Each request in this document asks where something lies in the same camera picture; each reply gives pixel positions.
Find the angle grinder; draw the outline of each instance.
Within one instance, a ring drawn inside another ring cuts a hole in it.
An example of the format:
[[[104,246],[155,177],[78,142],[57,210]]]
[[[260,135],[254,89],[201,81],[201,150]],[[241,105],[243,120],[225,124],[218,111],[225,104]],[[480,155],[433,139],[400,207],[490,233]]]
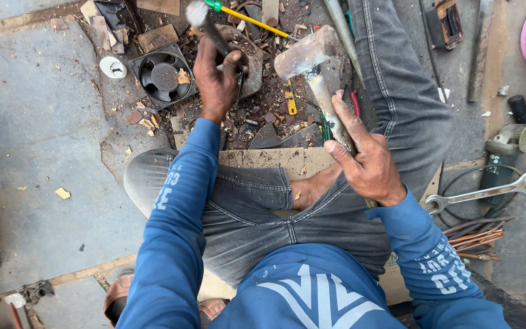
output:
[[[487,165],[506,165],[515,167],[520,154],[526,153],[526,104],[525,98],[516,95],[508,99],[517,123],[504,126],[492,140],[486,142],[488,153]],[[497,166],[486,168],[480,182],[480,189],[488,189],[495,186],[505,185],[511,182],[513,170]],[[499,208],[504,198],[509,194],[483,199],[486,206]]]

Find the white container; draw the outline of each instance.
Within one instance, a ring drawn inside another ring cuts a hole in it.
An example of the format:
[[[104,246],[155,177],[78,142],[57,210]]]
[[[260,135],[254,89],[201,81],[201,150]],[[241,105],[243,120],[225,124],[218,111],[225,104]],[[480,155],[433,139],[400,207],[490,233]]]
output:
[[[100,60],[100,70],[109,78],[121,79],[127,76],[127,68],[118,59],[108,56]]]

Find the fan frame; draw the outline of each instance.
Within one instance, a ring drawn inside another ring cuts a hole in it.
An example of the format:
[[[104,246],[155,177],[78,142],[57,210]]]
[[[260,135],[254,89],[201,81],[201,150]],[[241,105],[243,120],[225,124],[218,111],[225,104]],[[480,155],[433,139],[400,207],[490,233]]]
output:
[[[147,53],[141,57],[137,57],[134,60],[130,60],[128,62],[129,68],[131,68],[131,71],[133,71],[133,74],[135,74],[135,78],[137,78],[138,81],[142,80],[140,77],[140,71],[141,71],[142,64],[147,61],[147,57],[154,55],[154,54],[159,54],[159,53],[161,54],[165,53],[170,56],[180,57],[183,63],[186,65],[186,68],[188,69],[188,73],[190,74],[190,88],[188,89],[188,92],[184,96],[172,102],[162,101],[162,100],[157,99],[156,97],[153,97],[151,94],[148,93],[148,91],[146,90],[144,86],[142,86],[141,84],[139,85],[143,89],[143,91],[146,93],[147,97],[150,99],[150,102],[154,106],[154,108],[160,111],[162,109],[169,107],[170,105],[173,105],[183,99],[186,99],[187,97],[194,95],[195,93],[198,92],[198,86],[196,85],[194,74],[192,73],[192,70],[190,69],[188,62],[186,61],[186,58],[184,57],[184,55],[182,54],[182,52],[180,51],[180,48],[178,47],[176,43],[169,44],[168,46],[151,51],[150,53]]]

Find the jeans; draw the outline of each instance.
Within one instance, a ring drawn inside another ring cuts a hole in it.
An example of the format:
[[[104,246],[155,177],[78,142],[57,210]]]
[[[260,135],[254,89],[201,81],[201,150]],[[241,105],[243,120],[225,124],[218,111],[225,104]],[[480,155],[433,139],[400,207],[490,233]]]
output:
[[[401,179],[419,199],[452,142],[454,110],[440,101],[434,81],[425,77],[391,0],[350,0],[349,8],[366,90],[379,117],[371,132],[387,138]],[[126,169],[125,189],[146,217],[177,153],[148,151]],[[205,268],[236,288],[270,252],[316,242],[346,250],[373,274],[384,273],[389,238],[379,219],[367,219],[364,198],[343,173],[297,215],[285,218],[268,210],[292,207],[284,168],[219,165],[202,216]]]

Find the wrench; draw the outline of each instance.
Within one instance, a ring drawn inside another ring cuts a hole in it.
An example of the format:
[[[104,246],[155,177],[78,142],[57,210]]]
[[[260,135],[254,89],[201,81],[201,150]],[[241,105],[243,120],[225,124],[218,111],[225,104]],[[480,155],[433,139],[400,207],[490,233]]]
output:
[[[438,194],[433,194],[431,196],[428,196],[426,198],[426,204],[434,202],[437,204],[437,208],[431,208],[427,211],[427,213],[430,215],[439,214],[442,212],[442,210],[445,207],[451,204],[464,202],[464,201],[471,201],[471,200],[476,200],[476,199],[481,199],[481,198],[486,198],[486,197],[498,196],[499,194],[515,193],[515,192],[521,192],[521,193],[526,194],[526,173],[521,175],[521,177],[519,177],[519,179],[517,179],[513,183],[491,187],[486,190],[479,190],[479,191],[474,191],[470,193],[464,193],[464,194],[460,194],[454,197],[442,197]]]

